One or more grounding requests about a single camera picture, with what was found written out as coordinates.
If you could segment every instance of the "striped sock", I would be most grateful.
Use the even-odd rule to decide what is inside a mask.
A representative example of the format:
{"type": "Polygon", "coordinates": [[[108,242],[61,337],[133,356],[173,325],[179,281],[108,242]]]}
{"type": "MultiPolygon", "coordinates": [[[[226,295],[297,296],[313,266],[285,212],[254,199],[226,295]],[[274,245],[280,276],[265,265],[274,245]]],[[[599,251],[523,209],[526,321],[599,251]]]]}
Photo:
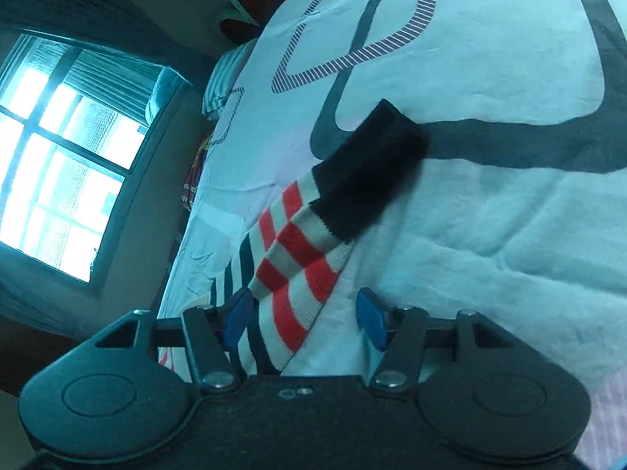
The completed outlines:
{"type": "Polygon", "coordinates": [[[381,215],[427,145],[419,127],[383,100],[261,215],[208,298],[199,300],[221,306],[242,286],[253,292],[253,319],[230,355],[239,373],[284,369],[330,296],[354,239],[381,215]]]}

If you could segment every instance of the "window frame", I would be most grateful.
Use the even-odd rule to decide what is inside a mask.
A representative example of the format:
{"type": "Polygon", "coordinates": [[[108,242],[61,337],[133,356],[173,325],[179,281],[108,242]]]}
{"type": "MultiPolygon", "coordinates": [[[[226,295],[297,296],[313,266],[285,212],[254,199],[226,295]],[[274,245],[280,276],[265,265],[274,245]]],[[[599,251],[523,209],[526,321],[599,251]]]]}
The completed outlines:
{"type": "MultiPolygon", "coordinates": [[[[17,71],[17,67],[21,64],[38,38],[44,37],[22,35],[18,38],[0,67],[0,80],[7,78],[10,79],[14,76],[17,71]]],[[[37,99],[29,118],[23,118],[0,105],[0,113],[23,125],[22,133],[18,143],[16,144],[13,156],[11,157],[7,173],[0,185],[0,224],[8,201],[8,196],[11,192],[11,186],[18,167],[20,166],[24,150],[26,149],[26,145],[30,137],[34,134],[38,134],[51,141],[57,147],[65,149],[69,152],[68,155],[75,160],[86,164],[90,168],[93,168],[108,177],[119,180],[122,182],[121,189],[115,201],[114,207],[112,208],[105,231],[102,235],[100,247],[93,262],[93,272],[90,276],[90,280],[89,282],[85,282],[81,279],[73,277],[70,274],[52,267],[35,257],[25,254],[23,251],[20,251],[20,249],[15,249],[12,246],[5,244],[4,242],[0,242],[0,262],[5,259],[22,262],[21,264],[24,266],[37,268],[38,273],[45,274],[48,278],[58,280],[65,286],[83,291],[84,293],[99,296],[104,288],[109,268],[111,267],[111,263],[113,261],[115,249],[117,248],[117,244],[126,222],[126,217],[137,192],[137,188],[139,187],[143,174],[152,159],[152,155],[154,154],[159,141],[161,141],[165,127],[167,127],[166,125],[159,125],[164,109],[167,108],[175,95],[180,91],[183,83],[182,81],[179,81],[179,84],[173,89],[168,103],[160,109],[155,119],[151,122],[143,142],[136,153],[133,163],[128,169],[126,169],[123,166],[107,160],[80,145],[76,145],[68,139],[64,139],[58,134],[54,134],[40,127],[39,125],[55,90],[63,83],[65,77],[70,72],[72,65],[81,52],[83,52],[83,48],[70,47],[62,55],[57,65],[55,65],[52,70],[48,78],[48,82],[37,99]]]]}

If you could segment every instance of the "white bed sheet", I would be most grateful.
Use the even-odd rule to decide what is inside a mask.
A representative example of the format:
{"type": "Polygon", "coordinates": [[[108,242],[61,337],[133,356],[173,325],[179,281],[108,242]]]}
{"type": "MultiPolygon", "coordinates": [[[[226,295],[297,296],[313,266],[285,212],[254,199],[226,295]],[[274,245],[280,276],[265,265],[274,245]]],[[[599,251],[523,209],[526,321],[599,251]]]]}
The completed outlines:
{"type": "MultiPolygon", "coordinates": [[[[322,0],[303,17],[312,1],[281,6],[235,84],[161,317],[179,315],[206,294],[261,212],[320,161],[310,135],[337,74],[279,93],[272,80],[302,23],[289,74],[346,55],[368,0],[322,0]]],[[[624,32],[627,0],[608,1],[624,32]]],[[[383,0],[368,42],[402,28],[415,2],[383,0]]],[[[337,124],[354,130],[386,98],[418,123],[476,118],[554,125],[598,110],[608,90],[601,63],[581,0],[437,0],[416,40],[354,68],[337,124]]],[[[367,286],[391,304],[414,304],[435,317],[476,309],[591,392],[600,389],[627,367],[627,170],[590,172],[583,161],[577,171],[584,152],[586,161],[594,156],[575,151],[569,170],[425,160],[356,242],[284,374],[368,372],[377,356],[357,329],[354,303],[367,286]]],[[[595,167],[610,162],[601,157],[595,167]]],[[[182,351],[168,359],[187,375],[182,351]]],[[[627,427],[616,411],[614,423],[627,427]]],[[[587,456],[595,468],[607,468],[627,448],[627,428],[615,433],[605,459],[593,450],[587,456]]]]}

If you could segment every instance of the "striped pillow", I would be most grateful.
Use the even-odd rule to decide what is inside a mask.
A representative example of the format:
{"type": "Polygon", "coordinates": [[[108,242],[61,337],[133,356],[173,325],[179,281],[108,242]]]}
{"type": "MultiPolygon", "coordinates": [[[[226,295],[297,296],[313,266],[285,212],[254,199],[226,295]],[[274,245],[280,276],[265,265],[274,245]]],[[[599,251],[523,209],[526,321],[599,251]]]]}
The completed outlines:
{"type": "Polygon", "coordinates": [[[203,97],[203,116],[207,120],[217,121],[220,118],[233,85],[252,53],[256,41],[257,39],[251,40],[227,51],[217,61],[203,97]]]}

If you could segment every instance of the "dark curtain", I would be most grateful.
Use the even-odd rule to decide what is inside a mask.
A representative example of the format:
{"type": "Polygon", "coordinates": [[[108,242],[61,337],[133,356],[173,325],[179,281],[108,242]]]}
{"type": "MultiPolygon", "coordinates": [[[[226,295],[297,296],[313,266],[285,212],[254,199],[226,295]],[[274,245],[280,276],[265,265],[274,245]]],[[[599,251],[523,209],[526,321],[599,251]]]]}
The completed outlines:
{"type": "Polygon", "coordinates": [[[167,66],[200,91],[215,65],[171,39],[129,0],[0,0],[0,27],[167,66]]]}

